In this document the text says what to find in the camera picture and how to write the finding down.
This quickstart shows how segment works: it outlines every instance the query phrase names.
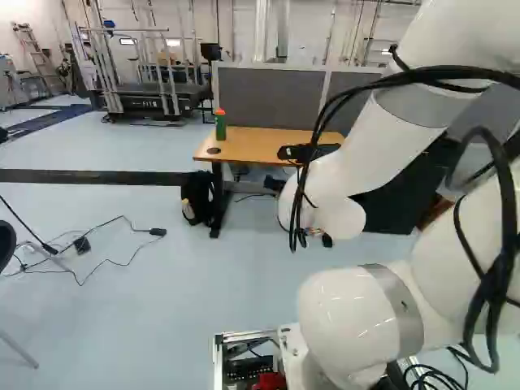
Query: black stand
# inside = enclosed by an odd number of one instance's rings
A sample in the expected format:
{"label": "black stand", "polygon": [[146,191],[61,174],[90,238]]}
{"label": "black stand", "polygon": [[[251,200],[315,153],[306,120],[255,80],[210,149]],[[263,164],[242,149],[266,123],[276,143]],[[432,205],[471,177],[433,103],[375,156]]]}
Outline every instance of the black stand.
{"label": "black stand", "polygon": [[229,201],[231,200],[232,193],[224,189],[224,180],[222,173],[222,163],[212,162],[211,169],[213,174],[216,176],[214,184],[214,203],[215,213],[214,220],[210,226],[210,238],[219,238],[220,229],[222,228],[223,219],[228,209]]}

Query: power cord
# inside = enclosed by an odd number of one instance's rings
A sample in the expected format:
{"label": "power cord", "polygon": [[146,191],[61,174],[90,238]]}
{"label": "power cord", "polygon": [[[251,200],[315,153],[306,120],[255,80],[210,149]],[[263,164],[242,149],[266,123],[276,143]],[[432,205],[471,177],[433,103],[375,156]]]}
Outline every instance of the power cord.
{"label": "power cord", "polygon": [[470,382],[470,373],[468,372],[468,369],[464,362],[455,354],[454,351],[457,351],[453,347],[448,347],[447,350],[452,354],[453,358],[456,359],[460,365],[462,366],[462,369],[464,370],[464,384],[460,384],[456,379],[454,379],[452,376],[444,373],[441,370],[436,369],[435,367],[428,366],[427,364],[413,364],[411,366],[408,366],[403,372],[403,378],[405,379],[405,382],[408,383],[407,378],[408,374],[412,371],[417,370],[418,368],[421,368],[425,370],[424,374],[420,375],[412,384],[409,386],[410,390],[414,390],[415,388],[418,388],[419,390],[424,390],[426,388],[430,388],[433,390],[438,390],[439,388],[436,387],[431,381],[435,380],[437,382],[440,382],[444,385],[443,389],[447,390],[467,390]]}
{"label": "power cord", "polygon": [[235,203],[242,202],[242,201],[244,201],[246,199],[250,199],[251,197],[266,197],[266,196],[276,197],[276,195],[272,194],[272,193],[252,193],[251,195],[246,195],[245,197],[241,197],[239,199],[236,199],[234,202]]}
{"label": "power cord", "polygon": [[[70,270],[61,270],[61,271],[30,271],[31,269],[33,269],[34,267],[37,267],[37,266],[40,266],[41,264],[45,263],[45,262],[48,262],[51,258],[54,258],[56,255],[59,255],[59,254],[62,254],[63,252],[65,252],[66,250],[70,249],[72,246],[83,246],[83,244],[85,243],[85,241],[87,241],[87,235],[98,230],[99,228],[103,228],[105,227],[106,225],[110,224],[110,223],[113,223],[117,220],[120,220],[122,219],[129,227],[130,229],[133,231],[133,232],[147,232],[149,233],[151,236],[156,236],[157,238],[155,240],[152,240],[152,241],[148,241],[148,242],[145,242],[144,244],[141,244],[137,247],[136,251],[133,253],[133,255],[130,257],[130,260],[128,260],[128,262],[126,263],[118,263],[118,262],[114,262],[112,260],[110,260],[109,258],[106,258],[105,260],[103,260],[102,262],[98,263],[84,278],[83,280],[80,280],[77,276],[77,274],[74,272],[74,271],[70,271]],[[56,241],[57,239],[67,235],[67,234],[70,234],[72,232],[78,232],[77,230],[71,230],[71,231],[68,231],[68,232],[64,232],[62,234],[60,234],[59,236],[55,237],[54,239],[50,240],[48,243],[45,243],[45,245],[48,245],[50,246],[52,244],[53,241]],[[80,287],[82,287],[86,282],[87,280],[90,278],[90,276],[92,276],[103,264],[105,264],[106,262],[109,262],[110,264],[113,264],[115,266],[119,266],[119,267],[128,267],[132,261],[134,260],[134,258],[137,256],[137,254],[142,250],[144,249],[146,246],[148,245],[152,245],[153,243],[161,240],[165,235],[167,234],[167,230],[166,229],[162,229],[162,228],[151,228],[151,229],[136,229],[134,228],[132,222],[130,221],[130,219],[128,219],[125,215],[120,215],[118,217],[115,217],[113,219],[110,219],[104,223],[100,223],[99,225],[95,226],[95,227],[92,227],[90,228],[87,232],[84,232],[80,237],[76,238],[71,244],[68,244],[68,245],[65,245],[64,247],[62,247],[60,250],[56,249],[56,248],[53,248],[52,246],[50,246],[54,251],[56,251],[56,255],[50,255],[49,257],[47,258],[44,258],[43,260],[41,260],[40,262],[37,262],[37,263],[34,263],[34,264],[31,264],[31,265],[27,265],[27,264],[24,264],[20,258],[16,255],[16,254],[13,254],[13,256],[18,260],[19,264],[20,264],[20,270],[18,272],[14,272],[12,274],[9,274],[9,275],[4,275],[3,277],[5,278],[9,278],[9,277],[12,277],[12,276],[16,276],[16,275],[20,275],[20,274],[71,274],[76,282],[76,284]]]}
{"label": "power cord", "polygon": [[11,205],[9,203],[7,203],[7,201],[4,199],[4,197],[2,195],[0,195],[0,201],[2,201],[2,203],[7,207],[7,209],[15,216],[16,219],[18,219],[18,222],[20,222],[24,226],[24,228],[26,228],[27,231],[29,233],[31,233],[31,236],[36,238],[36,240],[41,244],[41,247],[43,249],[45,249],[49,254],[52,254],[52,255],[56,255],[59,253],[58,250],[56,250],[52,246],[43,242],[41,240],[41,238],[39,236],[37,236],[36,233],[33,232],[33,230],[29,226],[27,226],[27,224],[18,216],[18,214],[16,214],[16,211],[13,210]]}

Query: robotic arm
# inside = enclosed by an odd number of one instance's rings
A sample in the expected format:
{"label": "robotic arm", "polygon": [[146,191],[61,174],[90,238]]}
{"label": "robotic arm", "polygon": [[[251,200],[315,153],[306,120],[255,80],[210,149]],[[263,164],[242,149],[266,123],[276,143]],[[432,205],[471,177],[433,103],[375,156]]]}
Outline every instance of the robotic arm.
{"label": "robotic arm", "polygon": [[[500,6],[488,0],[426,1],[399,45],[399,56],[410,68],[448,63],[515,72],[520,69],[518,10],[514,0]],[[399,71],[396,63],[390,65],[390,73]],[[472,89],[490,85],[450,83]],[[317,207],[304,201],[301,225],[322,228],[333,238],[359,234],[365,211],[348,197],[391,180],[476,97],[424,84],[373,92],[342,147],[310,164],[305,194]],[[509,178],[494,175],[439,217],[418,238],[409,260],[324,271],[308,279],[298,302],[307,360],[339,388],[368,388],[392,360],[461,341],[469,348],[474,332],[517,332],[518,228],[509,217],[520,214],[514,196],[518,182],[519,161]],[[286,227],[296,188],[293,177],[279,200]],[[511,261],[502,262],[505,257]],[[484,304],[487,323],[474,318]],[[497,369],[494,360],[490,372]]]}

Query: gray partition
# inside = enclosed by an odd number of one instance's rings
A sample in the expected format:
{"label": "gray partition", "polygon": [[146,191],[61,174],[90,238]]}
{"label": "gray partition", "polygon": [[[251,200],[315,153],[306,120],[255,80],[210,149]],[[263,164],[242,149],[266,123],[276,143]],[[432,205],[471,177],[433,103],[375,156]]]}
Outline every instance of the gray partition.
{"label": "gray partition", "polygon": [[[215,103],[226,111],[232,126],[311,130],[327,96],[380,77],[381,69],[372,67],[329,70],[278,63],[215,63]],[[328,131],[346,134],[365,100],[363,95],[345,106]]]}
{"label": "gray partition", "polygon": [[[327,91],[327,100],[332,96],[360,85],[371,83],[381,77],[380,69],[371,72],[349,72],[349,71],[334,71],[331,74],[331,83]],[[351,101],[347,102],[338,113],[331,120],[326,128],[326,131],[340,132],[345,137],[349,134],[350,129],[356,122],[367,98],[370,96],[370,91],[359,94]]]}
{"label": "gray partition", "polygon": [[312,129],[325,71],[219,67],[218,72],[227,124]]}

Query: dark floor stripe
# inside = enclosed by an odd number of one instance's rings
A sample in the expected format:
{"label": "dark floor stripe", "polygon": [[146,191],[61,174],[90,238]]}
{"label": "dark floor stripe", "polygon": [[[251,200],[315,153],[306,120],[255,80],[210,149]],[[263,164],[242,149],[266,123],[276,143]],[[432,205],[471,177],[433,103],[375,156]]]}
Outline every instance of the dark floor stripe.
{"label": "dark floor stripe", "polygon": [[7,128],[10,138],[20,138],[37,132],[44,128],[48,128],[54,124],[59,124],[76,116],[86,114],[92,111],[92,107],[87,104],[73,104],[71,106],[61,106],[60,109],[52,114],[43,115],[35,119],[28,120],[23,123],[15,124]]}

